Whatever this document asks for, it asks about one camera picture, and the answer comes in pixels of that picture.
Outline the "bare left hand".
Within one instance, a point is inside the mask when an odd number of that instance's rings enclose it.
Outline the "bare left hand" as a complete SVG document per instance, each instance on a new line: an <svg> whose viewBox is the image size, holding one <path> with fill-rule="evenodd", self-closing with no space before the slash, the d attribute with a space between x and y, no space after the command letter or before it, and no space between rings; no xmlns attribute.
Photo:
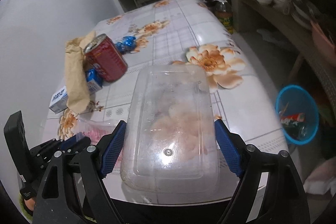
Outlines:
<svg viewBox="0 0 336 224"><path fill-rule="evenodd" d="M35 208L35 198L31 198L29 200L23 200L25 206L27 209L29 209L30 211L34 211Z"/></svg>

